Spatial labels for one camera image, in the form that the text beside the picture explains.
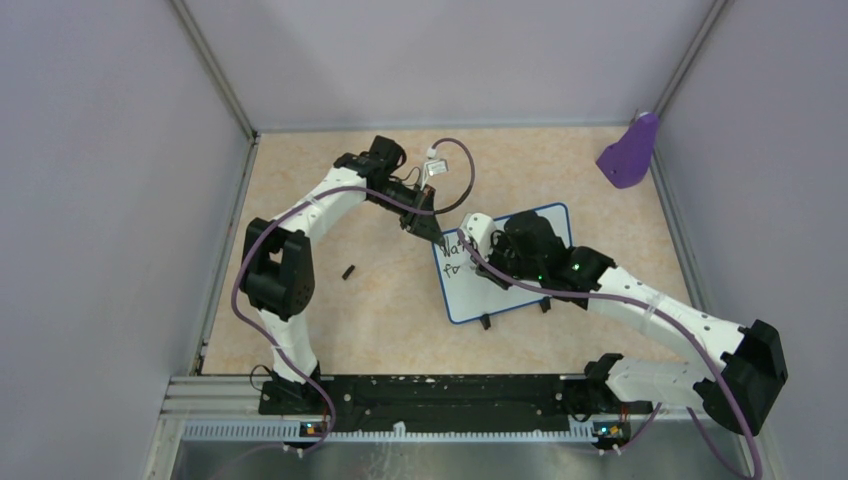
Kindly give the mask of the blue framed whiteboard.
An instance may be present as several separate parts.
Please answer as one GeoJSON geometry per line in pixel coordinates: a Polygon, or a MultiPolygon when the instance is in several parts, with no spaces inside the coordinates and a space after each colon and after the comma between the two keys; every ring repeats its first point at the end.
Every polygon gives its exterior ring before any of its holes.
{"type": "MultiPolygon", "coordinates": [[[[562,202],[532,209],[546,218],[552,230],[566,246],[572,245],[571,219],[568,207],[562,202]]],[[[494,315],[538,304],[544,296],[519,287],[502,289],[474,273],[474,263],[456,234],[457,229],[443,232],[447,250],[431,245],[442,298],[451,324],[478,321],[484,315],[494,315]]]]}

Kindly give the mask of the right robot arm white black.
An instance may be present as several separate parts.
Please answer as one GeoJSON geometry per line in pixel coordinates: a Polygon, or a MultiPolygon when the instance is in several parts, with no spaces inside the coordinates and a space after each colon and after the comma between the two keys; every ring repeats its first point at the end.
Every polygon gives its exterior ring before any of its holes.
{"type": "Polygon", "coordinates": [[[681,357],[662,363],[607,354],[589,363],[586,397],[594,409],[612,412],[638,401],[699,407],[729,431],[760,434],[788,380],[773,325],[760,319],[742,325],[682,303],[611,257],[566,245],[534,211],[519,212],[502,227],[471,213],[460,231],[478,276],[608,316],[681,357]]]}

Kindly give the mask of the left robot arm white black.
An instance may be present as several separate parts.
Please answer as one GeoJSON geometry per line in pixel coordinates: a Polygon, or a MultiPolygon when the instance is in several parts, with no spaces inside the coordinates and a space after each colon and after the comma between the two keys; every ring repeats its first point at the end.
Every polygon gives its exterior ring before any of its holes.
{"type": "Polygon", "coordinates": [[[406,186],[395,171],[406,160],[395,141],[376,136],[369,150],[345,153],[298,203],[245,233],[237,287],[260,314],[275,350],[271,391],[297,413],[319,404],[319,364],[305,310],[315,290],[312,248],[347,213],[372,202],[399,217],[402,230],[436,246],[445,240],[434,215],[435,190],[406,186]]]}

